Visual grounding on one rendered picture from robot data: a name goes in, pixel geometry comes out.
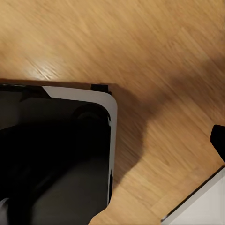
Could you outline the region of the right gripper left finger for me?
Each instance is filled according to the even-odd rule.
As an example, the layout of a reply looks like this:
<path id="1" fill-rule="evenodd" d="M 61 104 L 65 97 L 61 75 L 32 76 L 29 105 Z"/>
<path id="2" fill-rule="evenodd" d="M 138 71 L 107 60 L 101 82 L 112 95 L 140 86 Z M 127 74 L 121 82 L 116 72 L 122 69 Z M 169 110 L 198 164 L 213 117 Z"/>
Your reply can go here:
<path id="1" fill-rule="evenodd" d="M 0 130 L 0 180 L 24 144 L 24 135 L 21 125 Z"/>

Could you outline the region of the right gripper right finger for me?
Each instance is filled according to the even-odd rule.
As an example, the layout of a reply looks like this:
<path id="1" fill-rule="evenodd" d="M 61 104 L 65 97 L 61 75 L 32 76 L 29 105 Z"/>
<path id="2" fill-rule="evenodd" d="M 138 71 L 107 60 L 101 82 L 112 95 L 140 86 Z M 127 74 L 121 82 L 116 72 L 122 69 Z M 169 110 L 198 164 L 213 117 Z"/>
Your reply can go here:
<path id="1" fill-rule="evenodd" d="M 214 125 L 210 141 L 225 162 L 225 127 Z"/>

